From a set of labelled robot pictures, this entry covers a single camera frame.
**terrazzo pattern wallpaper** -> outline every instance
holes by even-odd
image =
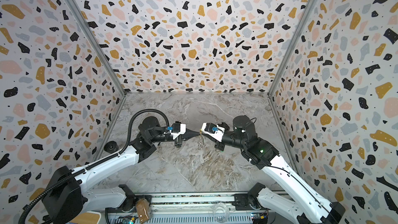
[[[304,179],[347,224],[398,220],[397,9],[319,0],[271,95]]]
[[[0,5],[0,222],[17,223],[55,170],[92,161],[122,96],[63,0]]]
[[[135,92],[268,92],[307,1],[76,0]]]

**marble floor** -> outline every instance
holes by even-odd
[[[226,122],[232,127],[232,119],[239,115],[257,117],[258,136],[274,145],[288,161],[281,134],[276,125],[268,100],[262,94],[128,94],[109,141],[122,147],[126,142],[127,127],[131,116],[139,110],[155,108],[164,112],[170,124],[180,121],[190,130],[199,131],[202,123]],[[156,113],[142,114],[132,127],[132,139],[137,126],[148,116],[156,116],[161,125],[164,119]],[[101,181],[97,189],[126,184],[133,192],[210,192],[248,191],[256,182],[271,190],[282,188],[246,161],[240,150],[225,147],[223,152],[205,138],[198,150],[199,137],[183,143],[181,148],[172,142],[157,146],[149,158],[127,167]]]

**transparent plastic cup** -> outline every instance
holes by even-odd
[[[223,203],[217,203],[213,208],[213,217],[218,223],[224,223],[229,217],[229,207]]]

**terrazzo wall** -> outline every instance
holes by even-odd
[[[0,222],[17,223],[57,168],[92,161],[122,96],[63,0],[0,5]]]
[[[345,223],[397,223],[397,9],[319,0],[271,95],[304,178]]]
[[[307,1],[76,0],[135,92],[268,92]]]

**gray marble surface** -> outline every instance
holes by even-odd
[[[129,94],[113,128],[109,141],[122,147],[127,138],[131,116],[139,110],[155,108],[164,112],[170,124],[180,121],[190,130],[199,131],[202,123],[226,122],[239,115],[257,117],[258,136],[274,145],[288,161],[286,149],[276,125],[268,100],[262,94]],[[132,127],[132,139],[137,126],[148,116],[156,116],[162,126],[164,119],[156,113],[142,114]],[[223,152],[205,138],[198,150],[199,137],[183,143],[181,148],[172,142],[162,143],[146,160],[127,167],[101,181],[97,189],[126,184],[133,192],[209,192],[248,191],[256,182],[271,190],[282,188],[271,177],[246,161],[240,150],[225,147]]]

